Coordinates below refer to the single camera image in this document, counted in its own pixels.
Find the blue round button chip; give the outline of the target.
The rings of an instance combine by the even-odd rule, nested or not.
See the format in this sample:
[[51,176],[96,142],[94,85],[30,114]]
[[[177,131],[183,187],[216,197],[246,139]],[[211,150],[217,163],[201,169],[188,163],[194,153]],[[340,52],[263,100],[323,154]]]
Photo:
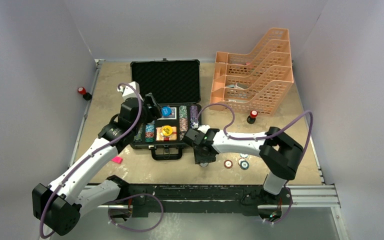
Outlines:
[[169,106],[164,106],[161,108],[162,117],[168,117],[172,114],[172,109]]

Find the yellow round button chip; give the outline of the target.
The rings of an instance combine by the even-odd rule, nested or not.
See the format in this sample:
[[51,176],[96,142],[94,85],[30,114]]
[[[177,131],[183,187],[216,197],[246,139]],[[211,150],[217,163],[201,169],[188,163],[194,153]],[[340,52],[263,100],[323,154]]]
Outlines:
[[165,137],[171,136],[174,132],[174,129],[170,125],[164,125],[161,127],[161,134]]

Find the red poker chip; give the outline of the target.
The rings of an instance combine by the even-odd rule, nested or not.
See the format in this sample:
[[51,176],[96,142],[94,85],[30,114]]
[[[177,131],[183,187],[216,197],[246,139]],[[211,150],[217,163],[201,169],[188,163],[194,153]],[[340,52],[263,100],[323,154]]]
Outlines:
[[229,159],[225,160],[223,162],[223,166],[226,168],[226,169],[231,169],[233,167],[233,162]]

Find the red gold card deck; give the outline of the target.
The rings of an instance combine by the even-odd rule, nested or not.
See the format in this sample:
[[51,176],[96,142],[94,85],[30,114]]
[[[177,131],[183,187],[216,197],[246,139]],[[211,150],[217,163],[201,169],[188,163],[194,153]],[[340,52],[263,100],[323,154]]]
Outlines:
[[174,142],[178,140],[177,127],[164,125],[156,128],[155,140],[157,142]]

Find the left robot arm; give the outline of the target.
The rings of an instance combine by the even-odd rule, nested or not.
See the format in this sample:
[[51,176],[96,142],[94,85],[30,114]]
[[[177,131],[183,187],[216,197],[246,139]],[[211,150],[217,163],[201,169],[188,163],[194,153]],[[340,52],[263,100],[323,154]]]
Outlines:
[[133,191],[129,183],[117,176],[85,188],[101,168],[133,143],[143,124],[162,116],[152,93],[145,97],[137,92],[125,93],[123,98],[119,114],[102,128],[81,158],[48,185],[39,183],[32,190],[33,215],[40,221],[42,239],[68,234],[81,217],[102,204],[122,205],[130,199],[149,196],[146,192]]

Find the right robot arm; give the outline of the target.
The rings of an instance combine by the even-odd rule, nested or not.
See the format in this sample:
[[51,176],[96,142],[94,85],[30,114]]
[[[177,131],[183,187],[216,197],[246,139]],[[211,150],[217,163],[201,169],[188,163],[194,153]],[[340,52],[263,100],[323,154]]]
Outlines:
[[260,196],[268,204],[280,198],[284,185],[294,180],[305,148],[278,127],[266,132],[224,132],[202,125],[189,129],[183,142],[192,147],[204,160],[214,160],[225,153],[247,154],[260,157],[269,169]]

